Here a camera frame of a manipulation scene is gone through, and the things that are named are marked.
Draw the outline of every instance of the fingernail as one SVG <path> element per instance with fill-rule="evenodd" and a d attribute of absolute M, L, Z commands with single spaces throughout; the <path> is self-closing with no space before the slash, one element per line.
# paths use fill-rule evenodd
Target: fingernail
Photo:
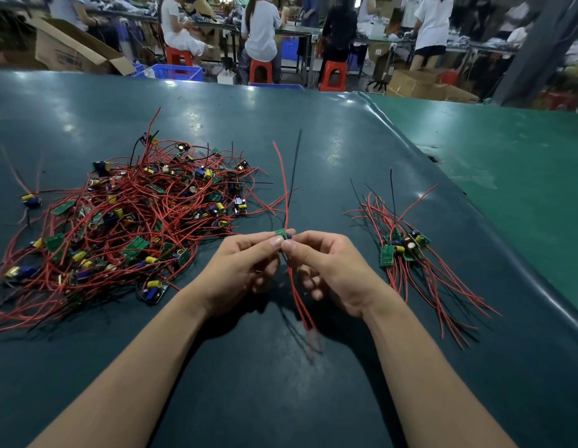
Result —
<path fill-rule="evenodd" d="M 272 239 L 270 239 L 270 245 L 272 245 L 273 247 L 280 247 L 280 244 L 282 243 L 283 240 L 284 240 L 283 236 L 273 237 Z"/>
<path fill-rule="evenodd" d="M 294 240 L 285 240 L 283 242 L 283 250 L 291 253 L 295 249 L 295 241 Z"/>

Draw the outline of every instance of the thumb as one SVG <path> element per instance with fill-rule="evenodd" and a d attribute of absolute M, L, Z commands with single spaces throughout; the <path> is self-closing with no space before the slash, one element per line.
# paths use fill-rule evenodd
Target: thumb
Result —
<path fill-rule="evenodd" d="M 320 253 L 309 245 L 300 244 L 294 240 L 285 240 L 281 244 L 281 249 L 291 259 L 318 271 L 323 270 L 328 257 L 327 254 Z"/>
<path fill-rule="evenodd" d="M 256 265 L 258 262 L 270 257 L 278 252 L 280 243 L 283 241 L 283 236 L 276 236 L 269 240 L 264 240 L 253 247 L 240 252 L 242 259 L 249 263 L 249 266 Z"/>

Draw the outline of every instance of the shorts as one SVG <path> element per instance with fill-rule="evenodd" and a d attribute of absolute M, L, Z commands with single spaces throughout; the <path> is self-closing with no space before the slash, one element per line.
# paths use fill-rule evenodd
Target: shorts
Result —
<path fill-rule="evenodd" d="M 447 53 L 446 45 L 430 45 L 428 47 L 417 49 L 413 54 L 419 55 L 420 57 L 429 58 L 435 57 L 437 55 L 444 55 L 445 53 Z"/>

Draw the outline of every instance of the black shirt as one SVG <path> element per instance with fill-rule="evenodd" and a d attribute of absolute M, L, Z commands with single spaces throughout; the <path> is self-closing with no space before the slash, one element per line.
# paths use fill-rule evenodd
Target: black shirt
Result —
<path fill-rule="evenodd" d="M 355 39 L 358 30 L 358 15 L 352 9 L 332 6 L 322 29 L 323 36 L 329 36 L 330 44 L 337 49 L 347 49 Z"/>

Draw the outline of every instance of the pile of wires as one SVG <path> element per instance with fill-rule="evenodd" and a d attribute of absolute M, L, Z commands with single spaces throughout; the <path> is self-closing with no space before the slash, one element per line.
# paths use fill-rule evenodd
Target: pile of wires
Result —
<path fill-rule="evenodd" d="M 11 165 L 26 192 L 25 214 L 1 262 L 0 332 L 31 330 L 133 289 L 139 300 L 158 303 L 168 286 L 178 290 L 172 281 L 200 242 L 232 234 L 238 218 L 284 212 L 275 207 L 286 193 L 263 203 L 254 193 L 263 171 L 233 147 L 158 140 L 150 134 L 154 119 L 131 158 L 94 162 L 80 189 L 42 192 L 38 181 L 32 191 Z M 134 159 L 139 143 L 144 151 Z M 64 196 L 34 217 L 46 191 Z M 32 225 L 41 225 L 38 239 L 20 248 Z"/>
<path fill-rule="evenodd" d="M 363 196 L 363 201 L 358 198 L 360 208 L 345 213 L 355 213 L 352 218 L 364 218 L 372 224 L 380 242 L 379 265 L 386 271 L 390 285 L 405 299 L 405 303 L 409 300 L 411 287 L 436 311 L 441 337 L 444 338 L 446 327 L 457 345 L 463 349 L 462 342 L 469 346 L 465 335 L 473 338 L 472 333 L 477 328 L 463 324 L 450 316 L 445 303 L 441 300 L 441 294 L 451 296 L 458 304 L 461 303 L 459 306 L 465 310 L 466 306 L 472 306 L 487 317 L 490 317 L 490 312 L 500 314 L 465 286 L 430 247 L 430 240 L 426 236 L 403 220 L 405 214 L 436 186 L 429 189 L 400 216 L 397 216 L 395 210 L 392 170 L 390 186 L 393 195 L 392 210 L 388 209 L 384 201 L 369 188 L 367 198 Z"/>

